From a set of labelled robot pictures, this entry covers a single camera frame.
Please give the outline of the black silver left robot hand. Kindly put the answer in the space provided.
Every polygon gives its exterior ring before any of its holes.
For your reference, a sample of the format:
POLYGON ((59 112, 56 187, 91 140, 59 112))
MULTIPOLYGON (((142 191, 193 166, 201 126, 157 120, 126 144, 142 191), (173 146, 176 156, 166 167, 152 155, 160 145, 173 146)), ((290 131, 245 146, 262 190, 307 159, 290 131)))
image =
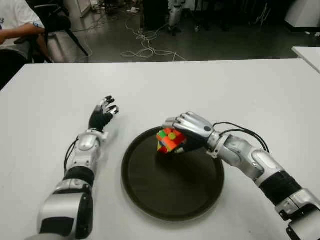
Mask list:
POLYGON ((88 129, 103 132, 105 126, 119 113, 120 109, 114 105, 115 99, 109 95, 103 98, 94 108, 89 122, 88 129))

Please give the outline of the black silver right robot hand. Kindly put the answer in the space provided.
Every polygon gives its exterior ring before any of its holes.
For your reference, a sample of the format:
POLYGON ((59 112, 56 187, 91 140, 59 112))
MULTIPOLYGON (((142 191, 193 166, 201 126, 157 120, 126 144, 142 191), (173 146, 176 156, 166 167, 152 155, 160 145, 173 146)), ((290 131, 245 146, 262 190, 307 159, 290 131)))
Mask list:
POLYGON ((210 139, 214 133, 213 125, 203 117, 188 111, 177 117, 170 117, 162 124, 163 128, 170 128, 182 133, 186 140, 176 147, 173 152, 182 154, 206 148, 212 150, 210 139))

